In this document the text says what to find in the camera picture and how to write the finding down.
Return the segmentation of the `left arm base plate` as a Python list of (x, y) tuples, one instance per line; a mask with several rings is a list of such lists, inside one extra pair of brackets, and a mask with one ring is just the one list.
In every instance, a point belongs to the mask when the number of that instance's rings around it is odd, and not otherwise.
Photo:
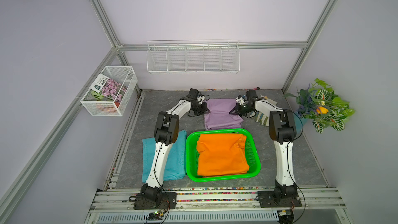
[(147, 209), (175, 209), (177, 203), (177, 193), (159, 192), (154, 198), (144, 196), (139, 193), (135, 196), (133, 208), (135, 210)]

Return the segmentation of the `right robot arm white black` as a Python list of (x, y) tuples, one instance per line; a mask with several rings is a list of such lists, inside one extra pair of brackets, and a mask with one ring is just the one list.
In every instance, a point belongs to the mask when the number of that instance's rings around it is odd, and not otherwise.
[(292, 148), (297, 134), (294, 112), (277, 107), (263, 97), (258, 97), (255, 90), (248, 90), (245, 96), (238, 96), (231, 115), (248, 117), (251, 112), (268, 116), (268, 131), (274, 142), (277, 160), (277, 174), (272, 199), (279, 204), (284, 199), (298, 197), (298, 186), (293, 176)]

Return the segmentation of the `orange pants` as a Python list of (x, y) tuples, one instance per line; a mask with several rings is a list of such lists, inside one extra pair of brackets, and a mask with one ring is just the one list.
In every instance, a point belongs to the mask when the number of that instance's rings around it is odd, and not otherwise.
[(203, 177), (245, 174), (247, 137), (240, 133), (202, 134), (197, 142), (198, 170)]

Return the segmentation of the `teal pants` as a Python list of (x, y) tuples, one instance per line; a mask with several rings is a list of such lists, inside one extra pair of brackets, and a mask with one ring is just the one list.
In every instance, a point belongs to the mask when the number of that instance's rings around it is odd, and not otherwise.
[[(170, 150), (164, 172), (164, 181), (183, 179), (186, 175), (186, 140), (187, 132), (178, 133), (178, 139)], [(142, 182), (145, 183), (155, 157), (155, 139), (147, 138), (143, 143), (143, 174)]]

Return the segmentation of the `green plastic basket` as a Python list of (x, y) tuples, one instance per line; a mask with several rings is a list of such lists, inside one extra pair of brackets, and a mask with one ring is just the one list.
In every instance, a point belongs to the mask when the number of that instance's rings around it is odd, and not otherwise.
[[(215, 133), (240, 133), (247, 137), (245, 146), (245, 155), (249, 170), (245, 174), (225, 175), (215, 177), (203, 177), (197, 174), (198, 170), (198, 152), (197, 142), (202, 134), (215, 134)], [(189, 178), (195, 182), (203, 183), (208, 181), (217, 180), (231, 180), (241, 178), (251, 178), (259, 174), (261, 169), (261, 162), (255, 146), (254, 139), (249, 131), (245, 129), (226, 129), (226, 130), (213, 130), (213, 131), (199, 131), (188, 136), (186, 142), (186, 169)]]

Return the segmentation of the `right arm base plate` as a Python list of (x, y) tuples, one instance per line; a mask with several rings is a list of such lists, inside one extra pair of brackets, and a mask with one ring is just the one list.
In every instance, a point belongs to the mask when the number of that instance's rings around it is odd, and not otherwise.
[(276, 193), (273, 191), (258, 191), (255, 200), (260, 203), (261, 208), (267, 208), (267, 207), (296, 208), (303, 206), (299, 196), (277, 197)]

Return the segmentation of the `purple pants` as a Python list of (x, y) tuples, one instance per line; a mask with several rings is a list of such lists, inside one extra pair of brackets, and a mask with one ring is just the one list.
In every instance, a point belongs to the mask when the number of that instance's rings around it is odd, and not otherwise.
[(243, 118), (231, 115), (230, 111), (236, 106), (234, 99), (210, 99), (207, 108), (210, 113), (205, 114), (204, 125), (206, 130), (223, 130), (241, 128)]

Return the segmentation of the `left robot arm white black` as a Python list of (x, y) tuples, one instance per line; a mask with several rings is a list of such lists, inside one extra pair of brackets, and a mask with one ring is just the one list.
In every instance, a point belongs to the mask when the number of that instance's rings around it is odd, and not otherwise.
[(149, 175), (140, 192), (143, 199), (160, 203), (167, 196), (163, 190), (167, 159), (178, 139), (180, 118), (191, 112), (195, 117), (210, 113), (206, 97), (199, 90), (193, 88), (170, 110), (158, 113), (154, 129), (154, 158)]

